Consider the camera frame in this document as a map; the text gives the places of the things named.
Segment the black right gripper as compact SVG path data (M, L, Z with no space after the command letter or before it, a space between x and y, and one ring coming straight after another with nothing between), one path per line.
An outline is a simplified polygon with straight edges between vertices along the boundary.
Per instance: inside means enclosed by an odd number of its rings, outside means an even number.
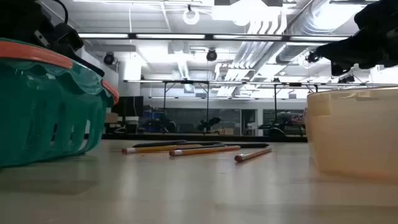
M360 62L361 55L352 49L357 35L365 41L365 65L397 65L397 0L379 0L368 4L354 16L359 31L346 39L321 45L315 49L318 58L331 60L331 75L338 77L348 73L353 64L336 62Z

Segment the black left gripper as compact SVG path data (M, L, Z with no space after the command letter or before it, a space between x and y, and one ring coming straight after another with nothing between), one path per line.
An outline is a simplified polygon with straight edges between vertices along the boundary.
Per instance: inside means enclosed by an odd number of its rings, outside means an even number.
M68 10L61 1L55 0L55 2L62 7L65 15L64 20L57 26L51 23L51 16L37 1L1 0L1 37L52 50L103 77L102 69L77 56L70 44L62 40L61 31L67 28Z

